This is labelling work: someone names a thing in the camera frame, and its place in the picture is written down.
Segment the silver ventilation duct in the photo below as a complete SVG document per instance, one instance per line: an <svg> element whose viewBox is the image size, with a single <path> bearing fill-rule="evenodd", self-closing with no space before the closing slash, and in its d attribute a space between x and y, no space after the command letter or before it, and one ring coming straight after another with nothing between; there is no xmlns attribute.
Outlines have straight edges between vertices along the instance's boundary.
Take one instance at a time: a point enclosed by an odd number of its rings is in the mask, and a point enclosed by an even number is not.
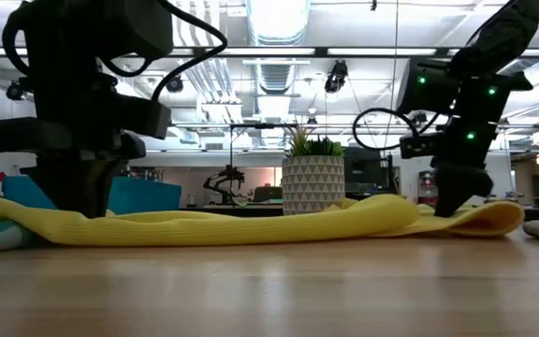
<svg viewBox="0 0 539 337"><path fill-rule="evenodd" d="M301 46L305 40L311 0L246 0L249 38L256 47ZM289 111L297 66L294 59L255 59L262 118L284 118Z"/></svg>

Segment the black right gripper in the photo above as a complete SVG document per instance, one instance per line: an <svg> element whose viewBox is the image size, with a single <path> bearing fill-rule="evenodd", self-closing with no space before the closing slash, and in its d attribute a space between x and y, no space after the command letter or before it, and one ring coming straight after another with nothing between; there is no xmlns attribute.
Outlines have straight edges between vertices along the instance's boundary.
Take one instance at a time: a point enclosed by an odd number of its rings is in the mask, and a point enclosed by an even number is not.
<svg viewBox="0 0 539 337"><path fill-rule="evenodd" d="M483 167L498 123L510 94L532 89L522 71L469 78L460 84L453 116L431 161L438 189L436 216L450 217L471 197L491 193L494 183Z"/></svg>

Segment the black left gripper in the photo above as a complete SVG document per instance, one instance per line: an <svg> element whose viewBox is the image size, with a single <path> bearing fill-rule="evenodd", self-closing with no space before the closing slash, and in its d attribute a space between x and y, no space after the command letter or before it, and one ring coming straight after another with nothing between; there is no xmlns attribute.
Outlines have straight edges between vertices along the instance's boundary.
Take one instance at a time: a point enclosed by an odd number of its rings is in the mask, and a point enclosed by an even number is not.
<svg viewBox="0 0 539 337"><path fill-rule="evenodd" d="M110 97L120 93L111 87L70 93L23 89L34 96L36 114L0 120L0 153L46 160L27 175L57 209L104 216L113 179L126 160L145 154L139 134L111 123Z"/></svg>

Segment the teal plastic bin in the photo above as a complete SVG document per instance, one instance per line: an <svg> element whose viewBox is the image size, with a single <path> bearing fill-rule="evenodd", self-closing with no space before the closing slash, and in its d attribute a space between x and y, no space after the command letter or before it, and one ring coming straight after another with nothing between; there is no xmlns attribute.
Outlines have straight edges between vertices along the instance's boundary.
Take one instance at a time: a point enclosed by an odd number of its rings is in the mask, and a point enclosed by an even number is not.
<svg viewBox="0 0 539 337"><path fill-rule="evenodd" d="M7 176L2 183L4 198L23 206L55 209L54 204L28 176ZM115 214L177 211L182 187L126 177L116 177L109 192L108 209Z"/></svg>

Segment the black background frame stand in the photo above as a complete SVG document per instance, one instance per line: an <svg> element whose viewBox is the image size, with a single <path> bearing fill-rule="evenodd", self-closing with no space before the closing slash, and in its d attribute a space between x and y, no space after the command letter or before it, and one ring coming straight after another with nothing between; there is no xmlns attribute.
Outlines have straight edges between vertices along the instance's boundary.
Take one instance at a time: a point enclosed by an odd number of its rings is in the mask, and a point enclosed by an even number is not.
<svg viewBox="0 0 539 337"><path fill-rule="evenodd" d="M243 131L246 131L249 128L253 129L275 129L275 128L292 128L296 127L296 124L289 124L289 123L240 123L240 124L229 124L229 166L235 170L233 156L234 156L234 130L237 128L242 129ZM231 193L230 201L233 203L234 206L238 206L241 208L244 208L247 205L246 201L238 201L236 200L236 194L233 193L233 179L230 180L229 183L229 192Z"/></svg>

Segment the yellow microfiber towel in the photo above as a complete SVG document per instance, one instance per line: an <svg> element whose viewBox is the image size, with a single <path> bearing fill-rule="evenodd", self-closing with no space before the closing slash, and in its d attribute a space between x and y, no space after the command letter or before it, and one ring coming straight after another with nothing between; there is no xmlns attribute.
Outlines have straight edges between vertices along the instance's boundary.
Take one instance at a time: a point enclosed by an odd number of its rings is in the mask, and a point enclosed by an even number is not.
<svg viewBox="0 0 539 337"><path fill-rule="evenodd" d="M435 208L417 204L419 219L406 227L369 234L369 238L396 238L419 234L465 238L498 238L516 230L524 221L520 205L494 201L484 205L464 204L451 217L435 215Z"/></svg>
<svg viewBox="0 0 539 337"><path fill-rule="evenodd" d="M0 221L11 220L44 239L75 246L203 246L313 242L354 238L411 225L414 203L382 195L343 210L240 218L213 213L142 212L87 218L0 198Z"/></svg>

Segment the succulent in patterned pot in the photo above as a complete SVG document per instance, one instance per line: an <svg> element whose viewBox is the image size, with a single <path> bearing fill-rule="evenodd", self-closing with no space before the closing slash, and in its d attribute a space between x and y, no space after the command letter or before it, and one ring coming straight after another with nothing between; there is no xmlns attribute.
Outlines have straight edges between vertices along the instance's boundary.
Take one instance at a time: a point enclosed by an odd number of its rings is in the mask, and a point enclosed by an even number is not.
<svg viewBox="0 0 539 337"><path fill-rule="evenodd" d="M289 148L282 161L283 214L322 212L345 198L344 150L310 128L287 128Z"/></svg>

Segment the red storage shelf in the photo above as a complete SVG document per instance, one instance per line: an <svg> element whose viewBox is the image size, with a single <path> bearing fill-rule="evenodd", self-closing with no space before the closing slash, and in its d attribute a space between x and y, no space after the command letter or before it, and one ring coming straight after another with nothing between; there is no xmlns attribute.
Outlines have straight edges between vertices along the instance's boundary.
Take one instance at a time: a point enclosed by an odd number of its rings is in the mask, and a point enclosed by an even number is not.
<svg viewBox="0 0 539 337"><path fill-rule="evenodd" d="M435 207L438 201L438 189L435 183L434 172L420 171L417 178L417 202Z"/></svg>

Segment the black aluminium table frame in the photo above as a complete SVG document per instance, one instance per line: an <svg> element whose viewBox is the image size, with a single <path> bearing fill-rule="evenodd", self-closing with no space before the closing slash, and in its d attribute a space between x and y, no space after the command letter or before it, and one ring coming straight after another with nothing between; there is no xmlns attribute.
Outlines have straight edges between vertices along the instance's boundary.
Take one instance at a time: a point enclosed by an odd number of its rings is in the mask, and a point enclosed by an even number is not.
<svg viewBox="0 0 539 337"><path fill-rule="evenodd" d="M210 212L223 215L232 215L239 217L272 217L283 214L283 209L279 206L247 206L241 207L200 207L200 208L181 208L181 211L190 212ZM539 220L539 209L525 209L525 220Z"/></svg>

